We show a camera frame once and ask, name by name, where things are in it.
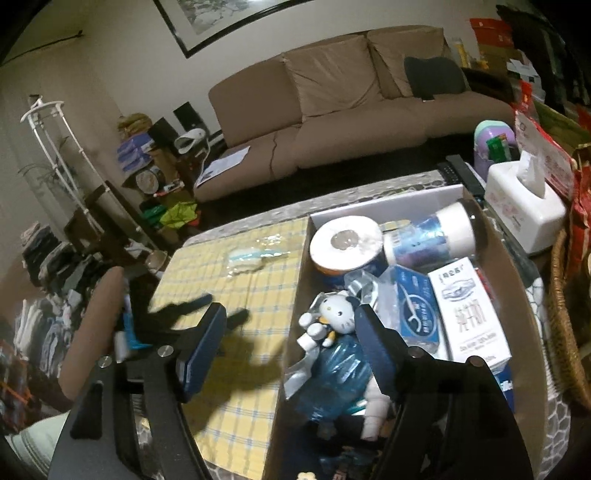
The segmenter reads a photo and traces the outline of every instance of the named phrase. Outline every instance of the speaker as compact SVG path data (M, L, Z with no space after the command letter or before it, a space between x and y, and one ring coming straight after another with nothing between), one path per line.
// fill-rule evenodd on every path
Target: speaker
M148 135L158 148L169 148L174 155L178 155L177 149L174 148L174 141L178 138L178 133L164 117L150 127Z
M186 132L193 128L203 128L209 137L209 129L199 114L189 102L185 102L174 111L174 116L178 119Z

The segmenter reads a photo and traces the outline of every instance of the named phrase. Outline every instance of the yellow checkered tablecloth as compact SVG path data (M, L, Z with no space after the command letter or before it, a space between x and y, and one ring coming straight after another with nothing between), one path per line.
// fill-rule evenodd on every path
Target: yellow checkered tablecloth
M184 413L205 460L252 480L262 478L269 448L307 225L308 219L301 218L182 248L152 300L157 309L208 291L228 313L250 310L247 324L222 341L223 355L214 360L202 392ZM289 255L258 272L228 278L229 251L277 233L288 239ZM203 312L181 318L176 327L198 324Z

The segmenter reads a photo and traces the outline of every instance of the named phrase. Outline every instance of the picture frame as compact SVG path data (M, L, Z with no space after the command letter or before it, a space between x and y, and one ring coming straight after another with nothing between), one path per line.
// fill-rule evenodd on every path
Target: picture frame
M185 58L249 23L312 0L154 0Z

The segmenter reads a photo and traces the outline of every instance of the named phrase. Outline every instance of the stack of boxes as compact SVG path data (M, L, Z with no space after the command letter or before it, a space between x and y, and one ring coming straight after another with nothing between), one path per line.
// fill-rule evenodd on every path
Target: stack of boxes
M471 18L470 25L476 34L480 58L487 62L489 70L506 75L508 61L523 62L521 52L513 44L508 24L494 18Z

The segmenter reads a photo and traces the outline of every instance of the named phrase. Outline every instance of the red box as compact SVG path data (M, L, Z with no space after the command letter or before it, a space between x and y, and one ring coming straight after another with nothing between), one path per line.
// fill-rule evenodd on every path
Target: red box
M511 27L495 18L471 18L470 25L481 45L492 47L514 48Z

